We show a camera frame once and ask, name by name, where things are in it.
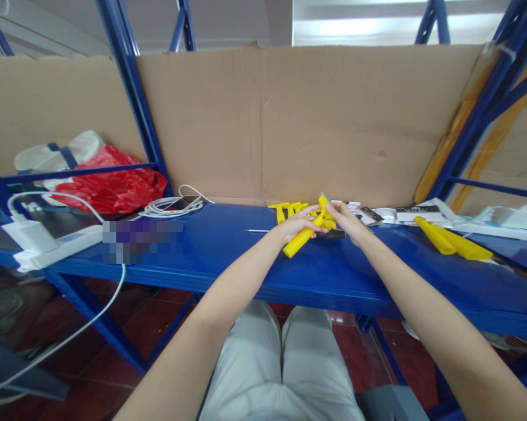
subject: red plastic bag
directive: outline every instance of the red plastic bag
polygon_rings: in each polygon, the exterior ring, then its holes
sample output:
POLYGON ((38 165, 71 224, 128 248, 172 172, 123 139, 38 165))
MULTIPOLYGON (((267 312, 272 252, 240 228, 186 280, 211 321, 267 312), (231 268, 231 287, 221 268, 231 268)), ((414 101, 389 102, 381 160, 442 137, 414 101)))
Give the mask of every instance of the red plastic bag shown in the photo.
MULTIPOLYGON (((139 164, 139 161, 113 146, 105 146, 90 161, 78 165, 84 168, 115 167, 139 164)), ((160 199, 168 181, 158 171, 149 168, 79 175, 73 182, 59 184, 55 191, 84 199, 99 213, 132 213, 160 199)), ((89 212, 79 200, 66 196, 52 196, 68 206, 89 212)))

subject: charging cable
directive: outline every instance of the charging cable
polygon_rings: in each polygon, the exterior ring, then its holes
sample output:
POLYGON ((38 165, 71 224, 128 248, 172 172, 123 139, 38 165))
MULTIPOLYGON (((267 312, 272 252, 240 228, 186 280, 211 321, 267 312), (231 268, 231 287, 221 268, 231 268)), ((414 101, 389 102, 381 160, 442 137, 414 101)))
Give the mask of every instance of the charging cable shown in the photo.
POLYGON ((43 361, 45 358, 48 358, 50 357, 52 354, 54 354, 56 351, 58 351, 59 349, 61 349, 63 346, 65 346, 68 342, 72 341, 72 339, 74 339, 75 337, 77 337, 80 333, 82 333, 83 331, 85 331, 88 327, 90 327, 91 325, 94 324, 94 322, 99 319, 108 309, 109 307, 113 304, 113 301, 115 301, 115 298, 117 298, 117 296, 119 295, 119 291, 121 290, 121 287, 123 286, 123 281, 125 280, 125 275, 126 275, 126 272, 127 272, 127 268, 126 268, 126 265, 125 263, 122 263, 121 264, 121 268, 122 268, 122 272, 121 272, 121 279, 119 280, 119 285, 117 285, 117 289, 115 290, 115 293, 113 294, 113 297, 111 297, 111 300, 109 300, 109 302, 107 303, 107 305, 104 307, 103 310, 101 310, 93 319, 91 319, 88 323, 86 323, 85 325, 83 325, 79 330, 77 330, 75 333, 73 333, 71 336, 69 336, 68 338, 66 338, 64 341, 62 341, 60 344, 58 344, 57 346, 55 346, 55 348, 51 349, 49 352, 43 354, 42 356, 40 356, 39 358, 37 358, 36 360, 34 360, 34 362, 32 362, 31 364, 29 364, 27 367, 25 367, 23 370, 20 370, 18 371, 16 374, 14 374, 13 376, 11 376, 8 380, 6 380, 5 382, 2 382, 0 383, 0 389, 2 389, 3 387, 9 385, 11 382, 13 382, 15 379, 18 379, 19 377, 23 376, 25 373, 27 373, 29 370, 31 370, 33 367, 35 367, 36 365, 38 365, 41 361, 43 361))
POLYGON ((196 188, 188 184, 182 184, 178 189, 179 197, 161 198, 155 201, 151 201, 148 205, 146 205, 142 212, 139 212, 139 216, 135 219, 138 219, 141 216, 145 216, 147 218, 177 218, 178 216, 187 215, 190 212, 201 209, 203 207, 203 201, 198 201, 197 203, 195 203, 195 205, 182 212, 180 212, 179 210, 166 210, 168 206, 173 205, 178 200, 184 197, 183 193, 181 192, 181 189, 184 187, 193 190, 207 202, 214 203, 212 200, 208 199, 204 194, 199 192, 196 188))
MULTIPOLYGON (((8 199, 8 209, 10 210, 11 214, 12 214, 12 219, 15 221, 16 217, 19 218, 19 217, 22 217, 23 219, 25 219, 25 217, 23 215, 21 215, 13 206, 13 203, 17 200, 18 197, 21 197, 21 196, 26 196, 26 195, 59 195, 59 196, 67 196, 67 197, 72 197, 74 199, 78 199, 79 201, 81 201, 82 203, 84 203, 91 211, 92 213, 101 221, 103 222, 104 219, 99 215, 99 213, 94 209, 94 207, 92 205, 90 205, 87 201, 79 198, 78 196, 74 196, 74 195, 71 195, 71 194, 67 194, 67 193, 54 193, 54 192, 38 192, 38 191, 33 191, 33 192, 23 192, 23 193, 17 193, 17 194, 14 194, 12 195, 9 199, 8 199)), ((49 352, 46 352, 44 353, 43 355, 41 355, 39 358, 35 359, 31 364, 29 364, 27 367, 25 367, 23 370, 20 370, 18 371, 16 374, 14 374, 13 376, 11 376, 9 379, 7 379, 6 381, 0 383, 0 390, 2 388, 4 388, 5 386, 9 385, 11 382, 13 382, 15 379, 18 379, 19 377, 23 376, 25 373, 27 373, 29 370, 31 370, 33 367, 35 367, 36 365, 38 365, 41 361, 43 361, 45 358, 48 358, 50 357, 52 354, 54 354, 56 351, 58 351, 59 349, 61 349, 63 346, 65 346, 68 342, 72 341, 72 339, 74 339, 75 337, 77 337, 80 333, 82 333, 83 331, 85 331, 88 327, 90 327, 91 325, 94 324, 94 322, 96 320, 98 320, 108 309, 109 307, 113 304, 113 302, 115 301, 115 299, 117 298, 117 296, 119 295, 119 291, 121 290, 121 287, 123 286, 123 281, 125 280, 125 275, 126 275, 126 272, 127 272, 127 268, 126 268, 126 265, 124 263, 121 264, 121 269, 122 269, 122 272, 121 272, 121 279, 119 280, 119 285, 117 285, 117 289, 115 290, 115 293, 113 293, 113 296, 111 297, 111 300, 109 300, 109 302, 107 303, 107 305, 103 308, 103 310, 101 310, 93 319, 91 319, 88 323, 86 323, 85 325, 83 325, 83 327, 81 327, 79 330, 77 330, 75 333, 73 333, 70 337, 66 338, 64 341, 62 341, 60 344, 58 344, 57 346, 55 346, 53 349, 51 349, 49 352)))
MULTIPOLYGON (((167 206, 171 205, 172 203, 177 202, 179 199, 181 199, 183 197, 183 194, 181 193, 181 189, 183 187, 187 187, 187 188, 195 191, 199 196, 204 198, 206 201, 208 201, 210 203, 214 203, 212 200, 208 199, 205 195, 200 193, 196 188, 194 188, 194 187, 192 187, 190 185, 184 184, 184 185, 181 185, 179 187, 179 189, 178 189, 178 193, 179 193, 180 197, 177 197, 177 198, 161 198, 161 199, 158 199, 156 201, 152 201, 152 202, 150 202, 147 205, 147 207, 144 209, 143 212, 139 213, 139 217, 140 216, 147 216, 147 217, 150 217, 150 218, 174 218, 176 216, 185 215, 185 214, 187 214, 189 212, 195 211, 197 209, 201 209, 203 207, 203 202, 199 201, 194 206, 192 206, 191 208, 187 209, 185 212, 180 212, 177 215, 164 215, 163 214, 164 211, 163 211, 163 209, 161 209, 162 206, 166 206, 167 207, 167 206)), ((8 209, 10 210, 10 213, 12 214, 12 220, 14 220, 15 222, 19 222, 20 220, 27 221, 26 218, 23 215, 21 215, 16 210, 16 208, 14 207, 13 204, 18 198, 20 198, 22 196, 31 196, 31 195, 41 195, 41 196, 58 195, 58 196, 66 196, 66 197, 70 197, 70 198, 73 198, 73 199, 77 199, 80 202, 82 202, 84 205, 86 205, 88 207, 88 209, 90 209, 90 211, 95 215, 96 218, 98 218, 101 222, 104 222, 104 219, 101 217, 101 215, 94 209, 94 207, 92 205, 90 205, 84 199, 79 198, 78 196, 75 196, 75 195, 68 194, 68 193, 55 193, 55 192, 43 192, 43 191, 22 192, 22 193, 17 193, 17 194, 12 195, 8 199, 8 203, 7 203, 8 209)), ((126 265, 124 263, 121 264, 121 269, 122 269, 122 272, 121 272, 121 279, 119 280, 119 285, 117 285, 117 289, 115 290, 115 293, 113 293, 113 296, 111 297, 111 300, 109 300, 109 302, 103 308, 103 310, 101 310, 93 319, 91 319, 88 323, 83 325, 79 330, 77 330, 71 336, 69 336, 64 341, 62 341, 60 344, 55 346, 49 352, 46 352, 45 354, 41 355, 39 358, 35 359, 27 367, 25 367, 24 369, 18 371, 16 374, 11 376, 6 381, 0 383, 0 390, 2 388, 6 387, 7 385, 9 385, 14 380, 16 380, 16 379, 20 378, 21 376, 23 376, 25 373, 27 373, 33 367, 38 365, 40 362, 42 362, 46 358, 50 357, 56 351, 58 351, 63 346, 65 346, 68 342, 72 341, 72 339, 77 337, 80 333, 85 331, 88 327, 93 325, 95 323, 95 321, 98 320, 109 309, 109 307, 113 304, 113 302, 115 301, 115 299, 119 295, 119 291, 121 290, 121 287, 123 286, 123 281, 125 280, 125 275, 126 275, 126 270, 127 270, 126 265)))
POLYGON ((8 203, 7 203, 8 210, 12 214, 12 219, 14 219, 13 217, 16 216, 16 215, 23 216, 14 207, 13 203, 18 198, 20 198, 22 196, 35 196, 35 195, 38 195, 38 196, 51 196, 51 195, 66 196, 66 197, 70 197, 70 198, 73 198, 73 199, 77 199, 80 202, 82 202, 84 205, 86 205, 88 207, 88 209, 95 215, 95 217, 100 220, 100 222, 102 222, 102 223, 105 222, 104 219, 101 217, 101 215, 98 214, 98 211, 95 210, 94 207, 92 205, 90 205, 88 202, 86 202, 84 199, 79 198, 78 196, 74 196, 74 195, 68 194, 68 193, 55 193, 55 192, 43 192, 43 191, 21 192, 21 193, 16 193, 16 194, 12 195, 8 199, 8 203))

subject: hand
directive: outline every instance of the hand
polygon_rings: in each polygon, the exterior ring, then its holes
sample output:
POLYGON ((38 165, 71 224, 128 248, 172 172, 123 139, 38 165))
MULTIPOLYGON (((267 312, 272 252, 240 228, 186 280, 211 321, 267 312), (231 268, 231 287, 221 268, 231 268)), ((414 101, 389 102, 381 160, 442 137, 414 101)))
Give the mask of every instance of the hand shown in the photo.
POLYGON ((355 246, 361 247, 359 241, 373 235, 370 229, 359 221, 345 203, 334 202, 332 206, 326 206, 326 210, 335 218, 355 246))
MULTIPOLYGON (((271 230, 272 233, 276 233, 280 236, 281 241, 284 244, 289 243, 300 231, 304 228, 311 228, 316 232, 326 233, 329 230, 324 227, 319 227, 312 221, 316 218, 315 216, 308 216, 310 212, 318 211, 320 205, 310 206, 304 210, 301 210, 298 213, 295 213, 285 222, 280 225, 277 225, 271 230)), ((316 234, 312 234, 310 238, 315 238, 316 234)))

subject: white wall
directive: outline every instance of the white wall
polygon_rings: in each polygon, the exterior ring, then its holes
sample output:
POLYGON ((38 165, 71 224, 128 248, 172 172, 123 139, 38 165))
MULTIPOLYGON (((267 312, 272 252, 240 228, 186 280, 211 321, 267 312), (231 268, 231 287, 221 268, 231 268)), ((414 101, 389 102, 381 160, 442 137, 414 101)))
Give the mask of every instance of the white wall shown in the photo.
MULTIPOLYGON (((447 0, 451 41, 483 43, 509 0, 447 0)), ((190 0, 199 50, 261 46, 412 44, 421 0, 190 0)), ((166 51, 175 0, 127 0, 142 54, 166 51)), ((0 27, 16 54, 33 57, 109 54, 95 0, 0 0, 0 27)), ((430 43, 438 42, 436 26, 430 43)))

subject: screwdriver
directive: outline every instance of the screwdriver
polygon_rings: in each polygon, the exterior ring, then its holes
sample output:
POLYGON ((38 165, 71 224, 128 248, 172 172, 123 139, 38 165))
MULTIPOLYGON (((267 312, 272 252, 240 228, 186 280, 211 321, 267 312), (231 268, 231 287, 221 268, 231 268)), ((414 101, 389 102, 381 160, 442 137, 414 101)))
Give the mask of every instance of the screwdriver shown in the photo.
MULTIPOLYGON (((269 232, 269 230, 246 230, 246 232, 269 232)), ((326 233, 317 232, 316 238, 322 240, 341 240, 345 238, 345 231, 338 229, 331 229, 326 233)))

